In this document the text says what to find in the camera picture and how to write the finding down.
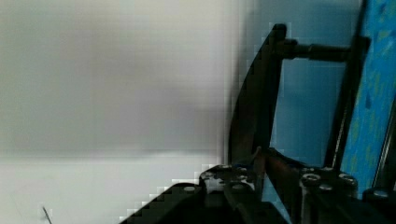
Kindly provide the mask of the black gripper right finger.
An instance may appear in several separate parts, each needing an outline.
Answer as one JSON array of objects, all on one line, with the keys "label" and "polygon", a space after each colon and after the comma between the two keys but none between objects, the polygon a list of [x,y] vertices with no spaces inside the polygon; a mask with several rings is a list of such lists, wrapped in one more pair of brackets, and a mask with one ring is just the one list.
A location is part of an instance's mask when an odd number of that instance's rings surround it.
[{"label": "black gripper right finger", "polygon": [[292,224],[359,223],[352,210],[358,181],[352,175],[308,166],[271,147],[264,151],[264,164]]}]

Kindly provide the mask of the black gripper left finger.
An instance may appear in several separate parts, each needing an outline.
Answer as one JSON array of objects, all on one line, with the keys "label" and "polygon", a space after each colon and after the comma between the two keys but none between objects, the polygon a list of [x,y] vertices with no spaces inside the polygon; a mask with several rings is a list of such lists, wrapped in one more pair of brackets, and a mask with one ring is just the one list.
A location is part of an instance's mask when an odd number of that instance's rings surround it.
[{"label": "black gripper left finger", "polygon": [[216,165],[202,172],[199,181],[205,185],[206,193],[224,191],[226,184],[241,184],[252,189],[260,200],[265,178],[265,172],[262,171],[263,164],[258,162],[261,152],[262,148],[256,147],[253,154],[247,158],[233,164]]}]

